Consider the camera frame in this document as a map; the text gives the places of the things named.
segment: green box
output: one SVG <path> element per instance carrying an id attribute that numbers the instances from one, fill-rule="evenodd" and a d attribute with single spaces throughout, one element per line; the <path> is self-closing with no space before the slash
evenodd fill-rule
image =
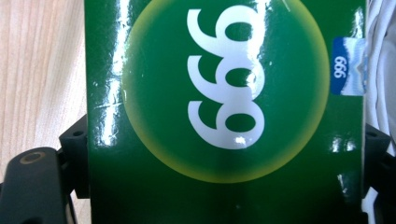
<path id="1" fill-rule="evenodd" d="M 354 218 L 365 7 L 85 0 L 92 222 Z"/>

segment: white fabric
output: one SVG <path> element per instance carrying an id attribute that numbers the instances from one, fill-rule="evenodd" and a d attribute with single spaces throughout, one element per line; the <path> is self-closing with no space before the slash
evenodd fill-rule
<path id="1" fill-rule="evenodd" d="M 367 18 L 368 77 L 365 95 L 366 122 L 396 137 L 396 13 L 395 0 L 373 0 Z M 394 155 L 394 145 L 389 153 Z M 375 224 L 373 202 L 377 192 L 370 189 L 362 203 Z"/>

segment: glossy surface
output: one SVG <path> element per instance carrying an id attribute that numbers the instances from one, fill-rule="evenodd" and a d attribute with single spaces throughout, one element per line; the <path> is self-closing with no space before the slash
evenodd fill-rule
<path id="1" fill-rule="evenodd" d="M 289 162 L 318 127 L 329 92 L 327 50 L 303 4 L 233 5 L 151 2 L 129 36 L 122 73 L 128 118 L 148 150 L 183 175 L 215 183 L 256 179 Z M 201 8 L 194 29 L 190 8 Z M 230 10 L 262 24 L 224 25 Z"/>
<path id="2" fill-rule="evenodd" d="M 259 2 L 149 2 L 86 1 L 94 222 L 317 223 L 346 203 L 360 202 L 362 99 L 329 94 L 330 62 L 322 61 L 334 38 L 356 37 L 351 12 L 362 11 L 364 1 L 265 2 L 265 36 L 254 58 L 263 84 L 249 86 L 260 83 L 250 81 L 249 69 L 233 70 L 236 75 L 226 79 L 250 88 L 249 101 L 263 113 L 263 131 L 250 147 L 235 149 L 212 146 L 189 125 L 191 102 L 202 101 L 199 115 L 215 129 L 217 111 L 231 101 L 219 104 L 213 101 L 218 94 L 191 83 L 190 56 L 202 55 L 198 69 L 212 83 L 219 83 L 213 74 L 225 56 L 197 45 L 187 17 L 189 9 L 202 8 L 198 20 L 207 21 L 200 28 L 219 37 L 214 27 L 222 11 L 232 5 L 259 11 Z M 225 33 L 246 41 L 253 37 L 240 31 L 250 29 L 239 23 Z M 224 120 L 228 129 L 245 133 L 260 122 L 255 118 Z M 244 177 L 262 167 L 267 170 Z"/>

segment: wooden surface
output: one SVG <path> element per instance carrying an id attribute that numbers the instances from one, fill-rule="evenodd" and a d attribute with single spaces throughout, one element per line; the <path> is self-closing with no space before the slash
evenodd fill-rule
<path id="1" fill-rule="evenodd" d="M 9 160 L 86 113 L 83 0 L 0 0 L 0 182 Z M 75 202 L 91 223 L 88 200 Z"/>

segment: blue label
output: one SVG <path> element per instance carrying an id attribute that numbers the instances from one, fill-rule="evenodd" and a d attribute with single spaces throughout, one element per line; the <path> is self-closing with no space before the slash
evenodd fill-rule
<path id="1" fill-rule="evenodd" d="M 363 95 L 364 39 L 337 37 L 332 46 L 331 91 L 336 95 Z"/>

